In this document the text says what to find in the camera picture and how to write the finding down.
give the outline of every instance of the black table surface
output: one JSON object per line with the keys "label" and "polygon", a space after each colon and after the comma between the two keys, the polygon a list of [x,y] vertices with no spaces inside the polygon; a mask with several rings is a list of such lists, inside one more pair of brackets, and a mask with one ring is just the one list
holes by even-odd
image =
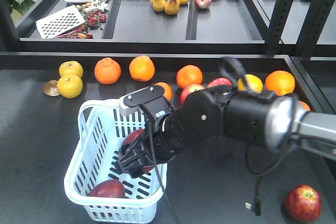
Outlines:
{"label": "black table surface", "polygon": [[[158,73],[173,82],[170,73]],[[96,223],[83,206],[64,192],[64,175],[78,143],[77,115],[83,102],[118,98],[148,84],[122,75],[111,87],[85,72],[85,87],[75,99],[43,94],[57,70],[0,70],[0,223]],[[181,223],[297,223],[282,211],[290,189],[308,184],[322,195],[323,211],[316,223],[336,223],[328,192],[335,182],[323,160],[296,150],[265,176],[261,184],[262,215],[245,209],[256,178],[244,164],[245,144],[212,139],[177,156],[168,164],[167,195]],[[252,151],[256,169],[274,155]],[[153,224],[174,223],[161,198]]]}

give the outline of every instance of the apple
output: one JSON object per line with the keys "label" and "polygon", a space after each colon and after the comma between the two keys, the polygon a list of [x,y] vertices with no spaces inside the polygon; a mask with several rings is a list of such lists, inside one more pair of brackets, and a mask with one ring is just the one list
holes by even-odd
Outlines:
{"label": "apple", "polygon": [[287,195],[284,207],[290,217],[296,221],[311,222],[321,214],[320,194],[308,185],[300,185]]}
{"label": "apple", "polygon": [[207,9],[211,5],[211,0],[196,0],[196,5],[200,9]]}
{"label": "apple", "polygon": [[90,192],[90,197],[125,198],[124,185],[117,179],[105,180],[96,185]]}
{"label": "apple", "polygon": [[193,93],[197,90],[201,90],[201,89],[204,89],[204,87],[200,84],[190,84],[188,85],[187,87],[185,87],[182,92],[181,92],[181,96],[180,96],[180,101],[181,101],[181,104],[183,105],[184,104],[184,101],[185,99],[187,98],[187,96],[190,94],[190,93]]}
{"label": "apple", "polygon": [[[135,130],[133,132],[131,132],[122,142],[121,146],[125,146],[125,145],[131,145],[143,132],[143,129],[138,129]],[[150,170],[152,170],[154,168],[154,166],[148,166],[148,167],[144,167],[142,168],[142,174],[145,174],[147,172],[149,172]]]}
{"label": "apple", "polygon": [[216,86],[216,85],[229,85],[229,86],[232,86],[232,82],[230,82],[229,79],[226,79],[224,77],[220,77],[220,78],[217,78],[215,80],[212,80],[209,83],[208,88],[210,88],[212,86]]}

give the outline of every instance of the white plastic basket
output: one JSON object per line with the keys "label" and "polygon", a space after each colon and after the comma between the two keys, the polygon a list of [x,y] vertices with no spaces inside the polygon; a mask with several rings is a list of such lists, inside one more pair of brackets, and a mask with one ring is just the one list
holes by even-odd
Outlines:
{"label": "white plastic basket", "polygon": [[[84,110],[92,108],[87,120]],[[114,163],[124,138],[144,127],[142,114],[135,112],[123,117],[118,100],[90,100],[82,104],[78,114],[79,143],[65,175],[64,187],[68,198],[83,205],[95,221],[148,223],[156,214],[157,201],[162,197],[155,169],[132,179],[118,174]],[[158,165],[166,185],[167,165]],[[88,197],[88,192],[107,179],[119,179],[126,198]]]}

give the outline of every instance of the citron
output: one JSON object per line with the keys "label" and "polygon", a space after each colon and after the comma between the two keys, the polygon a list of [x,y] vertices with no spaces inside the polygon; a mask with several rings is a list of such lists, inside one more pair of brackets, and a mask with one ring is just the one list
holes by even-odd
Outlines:
{"label": "citron", "polygon": [[147,82],[155,74],[155,66],[147,55],[134,58],[129,66],[131,77],[136,81]]}
{"label": "citron", "polygon": [[176,83],[184,89],[191,84],[201,84],[203,81],[203,73],[199,67],[187,65],[181,68],[176,75]]}
{"label": "citron", "polygon": [[295,89],[295,78],[289,72],[277,70],[267,76],[265,88],[274,90],[277,95],[292,93]]}
{"label": "citron", "polygon": [[79,76],[79,78],[83,77],[83,67],[82,65],[77,61],[66,61],[63,62],[58,69],[59,75],[65,76],[67,74],[75,74]]}
{"label": "citron", "polygon": [[83,82],[79,76],[75,74],[67,74],[57,81],[58,92],[65,98],[75,98],[80,95],[83,90]]}
{"label": "citron", "polygon": [[[256,92],[261,92],[263,89],[262,81],[253,74],[246,74],[245,75],[246,81],[249,84],[250,88]],[[238,80],[238,89],[239,90],[246,90],[243,81],[241,79]]]}
{"label": "citron", "polygon": [[168,83],[165,82],[158,82],[154,85],[158,85],[164,88],[164,94],[163,96],[167,98],[167,100],[171,100],[173,98],[173,90],[172,88],[169,86]]}
{"label": "citron", "polygon": [[114,84],[121,76],[121,67],[115,60],[104,58],[94,67],[94,75],[100,84]]}

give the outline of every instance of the tray divider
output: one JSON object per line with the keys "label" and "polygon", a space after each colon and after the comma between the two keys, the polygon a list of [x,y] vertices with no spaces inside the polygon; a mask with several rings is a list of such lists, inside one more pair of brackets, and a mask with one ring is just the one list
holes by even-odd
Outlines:
{"label": "tray divider", "polygon": [[110,15],[108,16],[108,20],[106,22],[102,38],[103,39],[112,39],[114,35],[115,24],[117,21],[119,8],[120,8],[121,0],[112,0]]}
{"label": "tray divider", "polygon": [[196,34],[197,34],[197,6],[195,0],[190,0],[185,40],[196,40]]}

